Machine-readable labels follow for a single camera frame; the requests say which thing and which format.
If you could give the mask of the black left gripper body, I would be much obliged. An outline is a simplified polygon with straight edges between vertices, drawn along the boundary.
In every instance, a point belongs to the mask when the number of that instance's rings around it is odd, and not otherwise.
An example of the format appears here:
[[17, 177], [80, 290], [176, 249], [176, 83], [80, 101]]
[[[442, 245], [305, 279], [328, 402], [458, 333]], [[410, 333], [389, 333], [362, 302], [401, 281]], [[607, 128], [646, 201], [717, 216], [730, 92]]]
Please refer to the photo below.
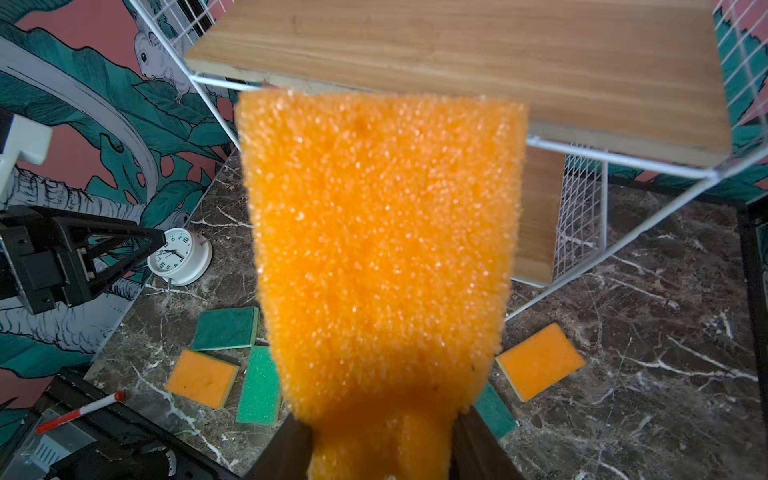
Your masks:
[[85, 240], [75, 230], [90, 216], [40, 206], [16, 205], [1, 212], [1, 298], [16, 298], [31, 314], [64, 303], [90, 301]]

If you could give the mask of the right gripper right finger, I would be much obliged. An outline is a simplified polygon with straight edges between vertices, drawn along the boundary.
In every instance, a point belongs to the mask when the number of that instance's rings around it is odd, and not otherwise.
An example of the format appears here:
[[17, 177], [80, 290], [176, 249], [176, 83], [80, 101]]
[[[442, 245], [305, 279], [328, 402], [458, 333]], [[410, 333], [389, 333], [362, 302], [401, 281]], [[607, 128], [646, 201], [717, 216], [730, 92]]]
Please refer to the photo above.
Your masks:
[[449, 478], [524, 479], [474, 407], [454, 423]]

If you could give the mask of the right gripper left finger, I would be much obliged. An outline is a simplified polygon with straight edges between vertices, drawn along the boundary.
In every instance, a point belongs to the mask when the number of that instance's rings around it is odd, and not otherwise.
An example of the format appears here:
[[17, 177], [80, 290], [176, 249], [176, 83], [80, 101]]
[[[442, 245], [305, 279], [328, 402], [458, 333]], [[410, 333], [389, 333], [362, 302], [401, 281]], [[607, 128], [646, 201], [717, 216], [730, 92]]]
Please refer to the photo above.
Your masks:
[[288, 414], [242, 478], [306, 480], [312, 453], [311, 428]]

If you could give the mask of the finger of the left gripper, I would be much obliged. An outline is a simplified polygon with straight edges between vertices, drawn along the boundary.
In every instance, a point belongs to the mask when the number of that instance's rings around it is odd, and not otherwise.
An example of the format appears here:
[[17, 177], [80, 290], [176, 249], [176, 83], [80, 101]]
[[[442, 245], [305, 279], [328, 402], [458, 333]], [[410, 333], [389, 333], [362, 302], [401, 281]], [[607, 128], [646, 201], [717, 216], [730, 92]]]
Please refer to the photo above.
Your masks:
[[85, 214], [53, 218], [66, 294], [101, 294], [166, 243], [159, 229]]

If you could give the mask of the bright green sponge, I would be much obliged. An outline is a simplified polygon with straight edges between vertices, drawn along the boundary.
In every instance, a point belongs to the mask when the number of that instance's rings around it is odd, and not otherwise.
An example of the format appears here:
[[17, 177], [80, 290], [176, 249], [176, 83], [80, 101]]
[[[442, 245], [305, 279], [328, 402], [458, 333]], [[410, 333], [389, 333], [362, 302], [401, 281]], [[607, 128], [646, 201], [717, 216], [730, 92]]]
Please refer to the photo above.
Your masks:
[[278, 421], [281, 387], [276, 365], [267, 346], [251, 348], [236, 421], [272, 426]]

